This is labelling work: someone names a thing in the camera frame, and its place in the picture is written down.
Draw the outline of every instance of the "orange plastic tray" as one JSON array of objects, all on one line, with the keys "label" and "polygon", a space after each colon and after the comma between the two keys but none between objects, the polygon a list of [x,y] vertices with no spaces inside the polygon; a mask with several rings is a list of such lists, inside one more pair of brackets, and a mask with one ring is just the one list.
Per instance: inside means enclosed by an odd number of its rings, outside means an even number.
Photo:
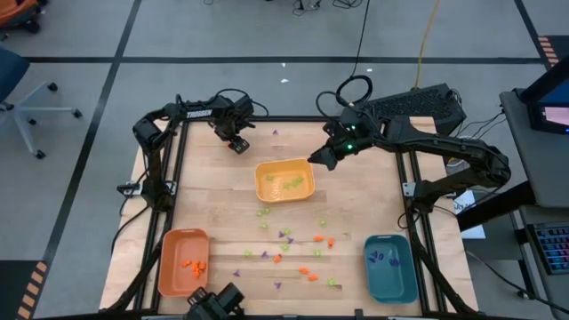
[{"label": "orange plastic tray", "polygon": [[[207,286],[210,240],[202,229],[170,230],[164,236],[158,290],[165,297],[188,297],[200,286]],[[196,279],[192,266],[183,267],[184,261],[207,263],[202,275]]]},{"label": "orange plastic tray", "polygon": [[269,204],[306,199],[314,193],[312,165],[291,159],[257,165],[257,197]]}]

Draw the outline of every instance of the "black keyboard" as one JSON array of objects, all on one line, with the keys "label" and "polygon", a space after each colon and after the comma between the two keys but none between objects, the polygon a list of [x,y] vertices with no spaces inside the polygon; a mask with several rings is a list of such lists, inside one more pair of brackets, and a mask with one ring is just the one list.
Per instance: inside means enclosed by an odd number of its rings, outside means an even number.
[{"label": "black keyboard", "polygon": [[395,96],[371,100],[366,104],[385,116],[432,116],[444,119],[450,116],[450,99],[447,99],[439,88],[425,88],[416,92],[406,92]]},{"label": "black keyboard", "polygon": [[528,228],[548,274],[569,273],[569,224],[540,223]]}]

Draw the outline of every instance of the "teal plastic tray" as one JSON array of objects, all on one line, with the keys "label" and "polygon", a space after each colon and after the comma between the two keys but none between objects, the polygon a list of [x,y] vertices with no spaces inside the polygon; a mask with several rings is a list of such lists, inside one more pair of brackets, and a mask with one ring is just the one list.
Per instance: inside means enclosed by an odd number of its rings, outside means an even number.
[{"label": "teal plastic tray", "polygon": [[370,236],[364,245],[367,287],[381,303],[417,300],[418,289],[409,242],[404,236]]}]

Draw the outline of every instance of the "wooden tabletop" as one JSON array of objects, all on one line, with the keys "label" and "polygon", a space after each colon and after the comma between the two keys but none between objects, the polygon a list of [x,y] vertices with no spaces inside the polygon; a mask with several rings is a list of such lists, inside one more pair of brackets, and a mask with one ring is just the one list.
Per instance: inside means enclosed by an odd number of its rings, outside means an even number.
[{"label": "wooden tabletop", "polygon": [[[412,118],[412,123],[424,132],[435,131],[432,118]],[[325,143],[327,136],[322,123],[256,125],[256,129],[242,132],[251,147],[240,156],[227,148],[207,124],[189,126],[172,228],[201,228],[210,237],[207,290],[218,292],[233,282],[245,296],[243,307],[249,315],[353,316],[355,308],[361,308],[366,316],[420,315],[418,301],[407,305],[380,304],[370,296],[366,285],[365,239],[393,234],[407,237],[406,231],[397,226],[397,217],[404,207],[394,154],[371,148],[346,157],[332,172],[323,165],[313,165],[316,191],[312,197],[267,205],[255,193],[256,165],[306,158]],[[440,156],[419,153],[418,158],[423,179],[445,176]],[[413,180],[408,156],[405,161],[408,179]],[[132,178],[136,180],[143,171],[139,151]],[[129,200],[121,223],[144,205],[140,198]],[[437,205],[453,209],[450,200],[439,200]],[[256,212],[265,207],[270,208],[270,214],[257,217]],[[139,271],[149,216],[146,213],[134,221],[116,242],[101,298],[102,308],[112,304]],[[327,222],[325,228],[319,225],[321,219]],[[267,229],[260,226],[263,221],[268,224]],[[441,271],[466,303],[477,308],[456,219],[435,209],[430,221]],[[283,252],[282,262],[275,264],[271,259],[262,259],[264,251],[271,255],[282,252],[283,239],[278,237],[278,231],[285,228],[292,231],[290,237],[294,242],[288,252]],[[328,249],[324,243],[314,243],[313,237],[317,235],[333,237],[334,247]],[[322,250],[322,256],[314,255],[316,248]],[[246,258],[245,250],[251,250],[252,257]],[[299,273],[299,267],[318,273],[320,279],[308,281]],[[233,276],[237,269],[240,277]],[[424,273],[430,308],[436,310],[431,278],[425,268]],[[151,272],[144,307],[150,305],[154,277],[155,272]],[[336,285],[328,286],[328,278],[334,278]],[[274,282],[281,282],[281,288],[277,290]],[[161,300],[162,314],[187,311],[188,303],[183,298]]]}]

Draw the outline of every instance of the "yellow plastic bowl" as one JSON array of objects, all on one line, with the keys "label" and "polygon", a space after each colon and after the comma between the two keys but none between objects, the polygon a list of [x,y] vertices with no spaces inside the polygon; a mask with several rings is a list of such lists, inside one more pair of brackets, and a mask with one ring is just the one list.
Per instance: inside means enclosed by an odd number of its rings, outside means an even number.
[{"label": "yellow plastic bowl", "polygon": [[306,159],[259,164],[255,184],[257,197],[268,204],[306,199],[315,189],[312,165]]}]

